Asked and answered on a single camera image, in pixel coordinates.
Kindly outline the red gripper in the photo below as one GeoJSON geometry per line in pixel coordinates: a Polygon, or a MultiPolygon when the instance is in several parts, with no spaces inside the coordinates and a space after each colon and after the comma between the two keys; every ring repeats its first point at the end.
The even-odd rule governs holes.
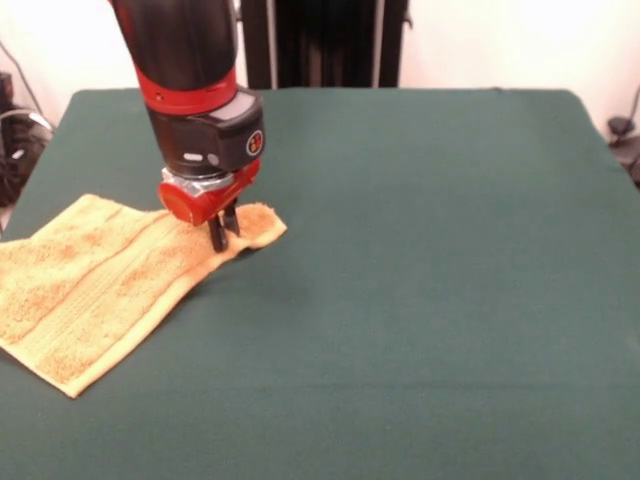
{"type": "Polygon", "coordinates": [[[225,252],[228,248],[226,230],[240,235],[236,199],[254,182],[260,167],[261,160],[257,159],[235,172],[194,178],[174,174],[165,167],[158,196],[162,205],[178,220],[191,225],[207,222],[214,251],[225,252]],[[215,215],[222,210],[223,224],[215,215]]]}

